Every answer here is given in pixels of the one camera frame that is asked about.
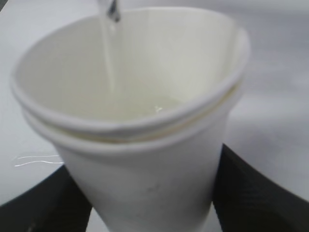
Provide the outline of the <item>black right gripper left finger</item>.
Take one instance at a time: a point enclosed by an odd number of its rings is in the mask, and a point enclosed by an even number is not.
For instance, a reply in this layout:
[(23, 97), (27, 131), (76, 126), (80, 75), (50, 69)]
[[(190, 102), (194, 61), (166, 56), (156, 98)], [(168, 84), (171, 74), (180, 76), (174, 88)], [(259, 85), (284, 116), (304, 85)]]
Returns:
[(65, 166), (0, 207), (2, 232), (84, 232), (92, 205)]

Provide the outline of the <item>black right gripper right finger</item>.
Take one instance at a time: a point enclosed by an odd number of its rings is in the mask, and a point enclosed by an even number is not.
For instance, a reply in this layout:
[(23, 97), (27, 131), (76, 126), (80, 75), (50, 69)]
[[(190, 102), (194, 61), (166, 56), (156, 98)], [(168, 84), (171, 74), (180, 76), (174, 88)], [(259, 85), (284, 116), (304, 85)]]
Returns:
[(309, 203), (222, 148), (213, 204), (224, 232), (307, 232)]

